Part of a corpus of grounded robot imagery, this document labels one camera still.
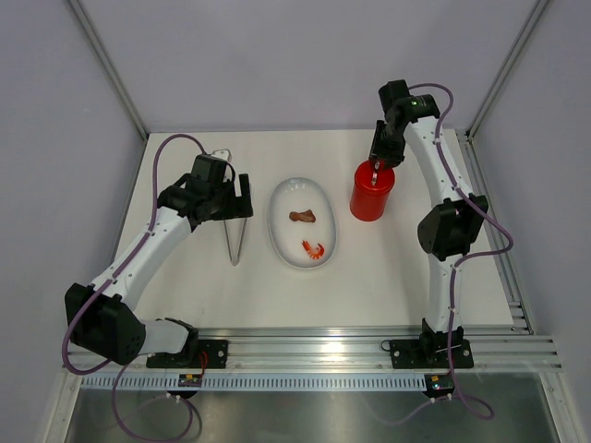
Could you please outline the red round lid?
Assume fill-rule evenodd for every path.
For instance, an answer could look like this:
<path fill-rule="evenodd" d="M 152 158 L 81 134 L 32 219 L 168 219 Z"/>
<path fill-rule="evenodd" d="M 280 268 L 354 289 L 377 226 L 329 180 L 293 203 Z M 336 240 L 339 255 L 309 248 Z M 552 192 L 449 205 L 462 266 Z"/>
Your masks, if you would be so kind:
<path fill-rule="evenodd" d="M 371 161 L 360 163 L 354 174 L 355 190 L 372 197 L 389 194 L 395 184 L 395 174 L 393 169 L 382 168 L 375 169 Z"/>

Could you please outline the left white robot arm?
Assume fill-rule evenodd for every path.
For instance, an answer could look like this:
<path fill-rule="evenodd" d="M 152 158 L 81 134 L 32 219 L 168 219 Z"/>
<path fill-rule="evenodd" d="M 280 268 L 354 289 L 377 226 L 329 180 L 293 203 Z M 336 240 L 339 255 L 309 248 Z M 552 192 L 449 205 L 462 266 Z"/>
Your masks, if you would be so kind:
<path fill-rule="evenodd" d="M 198 360 L 196 329 L 170 318 L 141 320 L 134 310 L 164 261 L 198 226 L 253 216 L 249 177 L 225 159 L 200 154 L 190 172 L 155 196 L 150 220 L 126 251 L 90 284 L 66 291 L 65 346 L 74 343 L 118 365 L 150 353 L 167 353 L 180 367 Z"/>

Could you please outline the red cylindrical container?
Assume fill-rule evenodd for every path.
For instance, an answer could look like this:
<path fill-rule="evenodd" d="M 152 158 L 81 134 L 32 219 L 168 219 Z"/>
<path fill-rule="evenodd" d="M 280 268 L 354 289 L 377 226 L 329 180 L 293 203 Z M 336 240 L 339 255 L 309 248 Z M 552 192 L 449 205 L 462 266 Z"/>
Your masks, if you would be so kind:
<path fill-rule="evenodd" d="M 376 221 L 383 215 L 390 193 L 372 197 L 356 191 L 353 185 L 349 204 L 350 211 L 357 219 L 363 222 Z"/>

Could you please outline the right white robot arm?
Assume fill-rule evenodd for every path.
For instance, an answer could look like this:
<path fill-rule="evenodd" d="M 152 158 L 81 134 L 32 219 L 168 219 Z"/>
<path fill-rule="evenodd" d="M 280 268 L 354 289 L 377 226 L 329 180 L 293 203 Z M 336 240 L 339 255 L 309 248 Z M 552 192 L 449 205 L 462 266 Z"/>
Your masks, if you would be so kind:
<path fill-rule="evenodd" d="M 488 211 L 484 196 L 473 193 L 460 176 L 440 130 L 442 114 L 435 99 L 414 95 L 405 80 L 379 90 L 383 119 L 376 125 L 369 152 L 370 183 L 375 185 L 404 160 L 410 149 L 428 186 L 430 212 L 417 226 L 417 238 L 428 256 L 428 312 L 415 339 L 391 340 L 387 350 L 396 369 L 443 368 L 457 359 L 473 364 L 455 289 L 456 268 L 476 241 Z"/>

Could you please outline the metal tongs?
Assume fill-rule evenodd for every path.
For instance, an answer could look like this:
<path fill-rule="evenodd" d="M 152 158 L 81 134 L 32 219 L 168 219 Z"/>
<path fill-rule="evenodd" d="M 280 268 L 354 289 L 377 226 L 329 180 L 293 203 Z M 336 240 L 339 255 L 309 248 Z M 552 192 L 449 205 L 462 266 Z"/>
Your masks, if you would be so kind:
<path fill-rule="evenodd" d="M 233 267 L 240 262 L 246 230 L 247 218 L 223 221 L 227 252 Z"/>

